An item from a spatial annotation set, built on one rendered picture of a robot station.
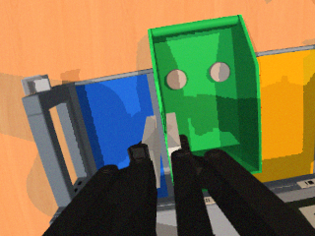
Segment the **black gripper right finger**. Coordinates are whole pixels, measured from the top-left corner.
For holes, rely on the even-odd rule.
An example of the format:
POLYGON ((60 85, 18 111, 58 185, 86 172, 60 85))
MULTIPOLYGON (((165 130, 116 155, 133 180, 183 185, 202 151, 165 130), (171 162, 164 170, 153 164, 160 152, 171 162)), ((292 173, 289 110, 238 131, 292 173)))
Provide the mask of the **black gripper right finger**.
POLYGON ((315 236, 312 225, 224 150, 192 154, 175 112, 166 114, 166 131, 178 236, 216 236, 202 189, 240 236, 315 236))

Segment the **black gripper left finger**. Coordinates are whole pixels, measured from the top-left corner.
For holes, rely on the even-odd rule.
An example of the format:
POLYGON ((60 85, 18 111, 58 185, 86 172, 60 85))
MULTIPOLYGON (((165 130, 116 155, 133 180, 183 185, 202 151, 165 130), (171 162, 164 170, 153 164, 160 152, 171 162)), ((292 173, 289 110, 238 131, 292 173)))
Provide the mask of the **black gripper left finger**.
POLYGON ((146 118, 142 140, 127 151, 129 166, 101 167, 41 236, 156 236, 160 188, 156 115, 146 118))

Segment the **grey shelf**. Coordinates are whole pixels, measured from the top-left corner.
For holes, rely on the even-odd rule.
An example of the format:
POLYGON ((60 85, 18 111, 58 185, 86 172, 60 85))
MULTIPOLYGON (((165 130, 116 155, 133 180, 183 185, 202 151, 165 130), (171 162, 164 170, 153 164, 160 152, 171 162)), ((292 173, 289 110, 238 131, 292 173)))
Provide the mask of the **grey shelf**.
MULTIPOLYGON (((255 54, 261 87, 262 173, 253 175, 286 203, 314 198, 315 44, 255 54)), ((48 74, 25 77, 21 83, 33 139, 59 206, 49 225, 102 166, 129 166, 127 148, 142 140, 147 116, 156 115, 160 139, 156 232, 177 236, 153 68, 54 87, 48 74), (74 185, 49 111, 54 106, 76 172, 74 185)), ((208 189, 202 191, 213 233, 239 236, 208 189)))

